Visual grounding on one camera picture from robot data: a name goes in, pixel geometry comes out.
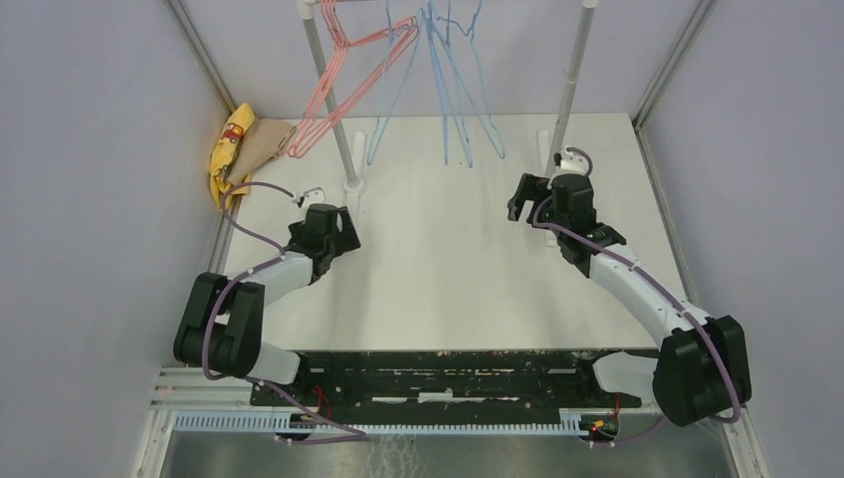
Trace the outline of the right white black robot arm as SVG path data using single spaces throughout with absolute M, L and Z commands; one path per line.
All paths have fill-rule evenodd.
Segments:
M 598 220 L 589 177 L 525 173 L 508 218 L 553 234 L 561 257 L 609 293 L 654 341 L 654 358 L 612 353 L 579 374 L 577 398 L 599 406 L 614 392 L 659 407 L 677 426 L 704 419 L 736 423 L 752 396 L 745 334 L 731 316 L 716 318 L 651 274 L 616 229 Z

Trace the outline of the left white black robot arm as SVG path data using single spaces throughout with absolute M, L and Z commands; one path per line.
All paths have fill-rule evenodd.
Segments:
M 312 395 L 301 356 L 266 343 L 264 310 L 283 296 L 318 281 L 331 262 L 360 248 L 347 207 L 318 203 L 289 225 L 285 253 L 233 278 L 203 272 L 192 285 L 173 343 L 176 360 L 205 366 L 214 375 L 275 383 L 291 405 Z

